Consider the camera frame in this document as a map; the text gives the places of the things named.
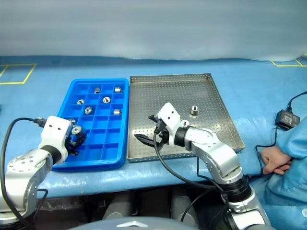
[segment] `blue protective gown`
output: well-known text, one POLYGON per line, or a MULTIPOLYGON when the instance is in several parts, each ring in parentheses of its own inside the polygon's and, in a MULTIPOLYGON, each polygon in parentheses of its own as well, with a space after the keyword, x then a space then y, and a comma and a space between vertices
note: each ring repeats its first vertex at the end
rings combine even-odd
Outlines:
POLYGON ((307 230, 307 117, 277 138, 277 146, 293 157, 285 175, 251 181, 273 227, 307 230))

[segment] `yellow tape line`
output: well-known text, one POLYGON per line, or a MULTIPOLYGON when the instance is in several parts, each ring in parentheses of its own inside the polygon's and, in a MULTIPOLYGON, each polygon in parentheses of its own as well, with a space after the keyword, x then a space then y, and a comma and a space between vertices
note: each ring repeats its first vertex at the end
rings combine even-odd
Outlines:
POLYGON ((27 76, 23 81, 8 81, 8 82, 0 82, 0 85, 18 85, 18 84, 25 84, 30 75, 33 73, 35 67, 37 66, 37 63, 29 63, 29 64, 7 64, 7 65, 0 65, 0 66, 5 66, 5 68, 2 70, 0 73, 0 77, 3 75, 3 73, 6 71, 6 69, 9 66, 32 66, 30 71, 28 72, 27 76))
POLYGON ((271 63, 273 63, 273 65, 276 66, 276 67, 307 67, 307 65, 303 65, 297 59, 295 59, 295 61, 298 63, 298 65, 278 65, 274 61, 271 61, 271 63))
POLYGON ((0 73, 0 77, 2 76, 2 74, 6 71, 6 69, 8 68, 9 66, 5 66, 4 69, 1 71, 0 73))

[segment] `person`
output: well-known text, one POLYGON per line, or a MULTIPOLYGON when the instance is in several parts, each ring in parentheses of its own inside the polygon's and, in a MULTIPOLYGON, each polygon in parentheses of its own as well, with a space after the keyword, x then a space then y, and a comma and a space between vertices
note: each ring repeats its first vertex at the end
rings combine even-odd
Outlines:
POLYGON ((263 174, 251 181, 273 227, 307 230, 307 117, 261 152, 263 174))

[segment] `metal bushing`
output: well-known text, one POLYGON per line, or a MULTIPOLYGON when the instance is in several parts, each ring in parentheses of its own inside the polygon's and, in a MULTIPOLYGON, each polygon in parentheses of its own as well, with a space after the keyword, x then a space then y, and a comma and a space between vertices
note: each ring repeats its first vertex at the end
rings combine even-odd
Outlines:
POLYGON ((191 114, 194 115, 194 116, 197 116, 199 113, 199 108, 197 105, 194 105, 191 107, 191 114))
POLYGON ((121 87, 115 87, 114 92, 122 92, 121 87))
POLYGON ((100 93, 100 88, 99 87, 95 88, 94 93, 100 93))
POLYGON ((82 132, 82 127, 81 126, 76 126, 74 128, 72 128, 71 130, 71 134, 73 135, 78 135, 82 132))
POLYGON ((121 115, 121 110, 120 109, 115 109, 113 111, 113 115, 121 115))
POLYGON ((77 104, 84 104, 85 100, 84 99, 80 99, 77 101, 77 104))
POLYGON ((85 110, 84 110, 84 113, 86 114, 86 115, 89 115, 91 112, 92 112, 92 108, 89 106, 89 107, 86 107, 85 108, 85 110))
POLYGON ((76 120, 75 119, 69 119, 69 121, 71 122, 72 127, 76 126, 76 120))
POLYGON ((105 103, 105 104, 108 104, 108 103, 111 102, 111 98, 109 98, 109 97, 104 97, 104 98, 102 99, 102 102, 105 103))

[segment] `power adapter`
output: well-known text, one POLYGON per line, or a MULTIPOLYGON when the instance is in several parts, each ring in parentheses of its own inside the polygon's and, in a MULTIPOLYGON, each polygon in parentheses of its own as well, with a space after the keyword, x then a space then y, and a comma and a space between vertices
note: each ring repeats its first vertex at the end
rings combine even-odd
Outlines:
POLYGON ((289 130, 297 126, 300 122, 299 116, 294 115, 293 113, 282 109, 277 113, 275 119, 275 125, 284 129, 289 130))

